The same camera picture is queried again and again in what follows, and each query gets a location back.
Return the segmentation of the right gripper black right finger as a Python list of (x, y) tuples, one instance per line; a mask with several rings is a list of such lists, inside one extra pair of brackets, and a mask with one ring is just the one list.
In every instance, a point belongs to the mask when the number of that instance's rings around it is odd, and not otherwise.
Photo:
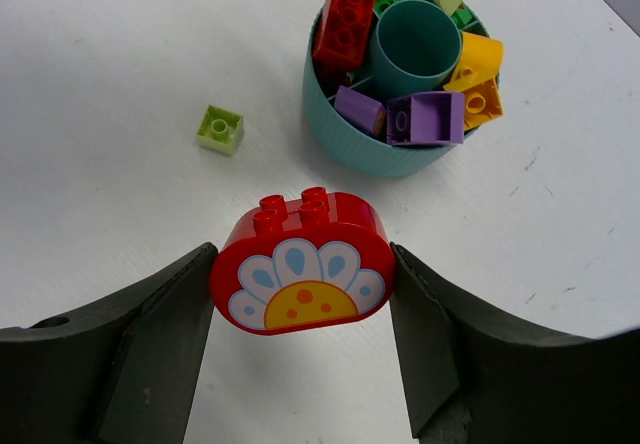
[(516, 317), (400, 245), (390, 300), (421, 443), (635, 443), (639, 333), (599, 339)]

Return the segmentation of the red rectangular lego brick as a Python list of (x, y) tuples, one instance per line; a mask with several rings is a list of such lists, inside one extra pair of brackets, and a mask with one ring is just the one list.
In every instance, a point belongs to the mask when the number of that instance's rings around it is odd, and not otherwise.
[(376, 0), (326, 0), (312, 47), (312, 58), (340, 71), (356, 70), (364, 60)]

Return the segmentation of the orange lego brick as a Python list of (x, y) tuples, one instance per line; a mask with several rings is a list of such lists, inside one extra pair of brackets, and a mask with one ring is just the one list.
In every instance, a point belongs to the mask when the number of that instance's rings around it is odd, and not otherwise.
[(504, 115), (496, 78), (476, 83), (462, 93), (465, 96), (465, 131), (471, 131)]

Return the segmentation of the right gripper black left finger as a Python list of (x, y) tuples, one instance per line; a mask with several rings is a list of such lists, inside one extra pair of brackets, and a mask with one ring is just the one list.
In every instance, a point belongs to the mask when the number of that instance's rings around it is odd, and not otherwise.
[(2, 442), (183, 442), (217, 255), (204, 243), (97, 301), (2, 329)]

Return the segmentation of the purple paw lego piece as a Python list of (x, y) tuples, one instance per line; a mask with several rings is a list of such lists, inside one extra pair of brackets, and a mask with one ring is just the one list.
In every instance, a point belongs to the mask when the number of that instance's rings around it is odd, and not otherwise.
[(387, 143), (434, 147), (464, 142), (465, 97), (460, 92), (427, 91), (388, 100)]

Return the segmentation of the yellow rounded lego brick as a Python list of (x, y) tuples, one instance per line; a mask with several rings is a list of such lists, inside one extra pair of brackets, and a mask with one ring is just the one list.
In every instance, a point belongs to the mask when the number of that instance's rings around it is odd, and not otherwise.
[(504, 45), (500, 40), (463, 31), (460, 58), (445, 90), (462, 91), (495, 78), (500, 71)]

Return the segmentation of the small purple lego brick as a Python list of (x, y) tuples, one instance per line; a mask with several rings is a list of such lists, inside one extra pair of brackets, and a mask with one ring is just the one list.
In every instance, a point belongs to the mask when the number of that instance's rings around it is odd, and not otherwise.
[(334, 108), (349, 123), (369, 135), (378, 136), (384, 127), (384, 105), (352, 88), (339, 87)]

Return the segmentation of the red flower lego piece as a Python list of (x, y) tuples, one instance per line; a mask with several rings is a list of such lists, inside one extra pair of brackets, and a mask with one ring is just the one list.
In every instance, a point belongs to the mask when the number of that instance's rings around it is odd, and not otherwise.
[(357, 322), (390, 298), (396, 260), (374, 207), (323, 187), (262, 198), (236, 223), (209, 280), (217, 310), (264, 336)]

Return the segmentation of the light green small lego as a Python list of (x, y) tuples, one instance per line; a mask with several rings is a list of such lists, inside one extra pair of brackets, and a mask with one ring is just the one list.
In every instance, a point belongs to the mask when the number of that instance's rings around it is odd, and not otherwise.
[(243, 131), (242, 115), (209, 105), (196, 133), (196, 140), (205, 148), (233, 155)]

